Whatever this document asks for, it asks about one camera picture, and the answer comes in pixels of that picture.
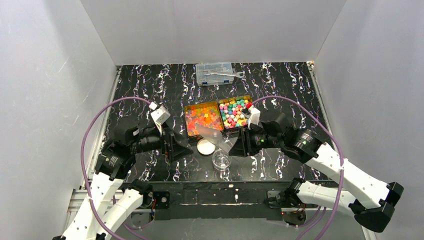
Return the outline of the translucent plastic scoop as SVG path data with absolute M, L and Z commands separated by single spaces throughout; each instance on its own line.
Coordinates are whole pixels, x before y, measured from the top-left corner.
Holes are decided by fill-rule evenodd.
M 220 148 L 227 154 L 230 153 L 232 147 L 224 141 L 224 137 L 221 131 L 205 126 L 196 126 L 195 129 L 201 137 L 208 140 L 210 143 L 214 144 L 216 147 Z

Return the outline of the tin of multicolour star candies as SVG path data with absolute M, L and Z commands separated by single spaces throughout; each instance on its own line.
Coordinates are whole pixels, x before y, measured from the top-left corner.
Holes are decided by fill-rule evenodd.
M 252 102 L 250 95 L 230 97 L 217 101 L 226 134 L 237 133 L 240 127 L 248 125 L 248 118 L 244 116 L 243 110 L 247 104 Z

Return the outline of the tin of orange gummy candies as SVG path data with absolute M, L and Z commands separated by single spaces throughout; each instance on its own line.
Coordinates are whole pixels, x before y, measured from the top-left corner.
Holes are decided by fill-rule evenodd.
M 196 127 L 207 127 L 224 132 L 222 114 L 216 101 L 187 105 L 183 108 L 188 140 L 195 142 L 202 137 Z

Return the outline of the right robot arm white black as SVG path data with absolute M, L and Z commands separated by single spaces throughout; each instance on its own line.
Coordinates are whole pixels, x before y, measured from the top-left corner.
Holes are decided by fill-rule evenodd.
M 338 211 L 353 216 L 366 229 L 376 233 L 385 230 L 403 194 L 402 185 L 378 180 L 348 159 L 340 160 L 328 143 L 310 129 L 294 128 L 284 114 L 276 120 L 240 128 L 229 155 L 249 157 L 269 148 L 280 149 L 287 157 L 324 173 L 342 187 L 338 191 L 294 178 L 288 188 L 265 200 L 270 208 L 312 204 L 331 209 L 338 204 Z

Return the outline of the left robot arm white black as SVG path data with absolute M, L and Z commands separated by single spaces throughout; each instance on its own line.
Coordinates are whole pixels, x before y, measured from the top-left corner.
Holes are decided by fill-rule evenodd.
M 114 133 L 103 146 L 94 169 L 88 193 L 73 221 L 57 240 L 109 240 L 131 213 L 155 202 L 153 187 L 134 180 L 123 191 L 122 197 L 108 208 L 116 191 L 136 163 L 136 155 L 160 150 L 170 162 L 193 153 L 192 147 L 181 141 L 166 122 L 140 127 L 140 121 L 123 117 Z

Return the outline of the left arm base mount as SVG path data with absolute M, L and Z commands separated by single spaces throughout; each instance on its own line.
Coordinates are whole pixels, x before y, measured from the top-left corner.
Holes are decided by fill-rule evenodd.
M 135 201 L 134 210 L 153 209 L 164 210 L 171 205 L 171 193 L 169 191 L 153 191 L 145 193 L 139 200 Z

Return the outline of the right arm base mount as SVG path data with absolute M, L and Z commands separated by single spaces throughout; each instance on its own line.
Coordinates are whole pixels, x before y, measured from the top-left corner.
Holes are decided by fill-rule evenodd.
M 267 198 L 263 203 L 270 209 L 280 209 L 282 219 L 286 225 L 290 227 L 300 228 L 311 224 L 320 213 L 318 208 L 314 215 L 307 216 L 307 208 L 316 205 L 303 203 L 296 194 L 292 192 L 270 190 L 267 192 Z

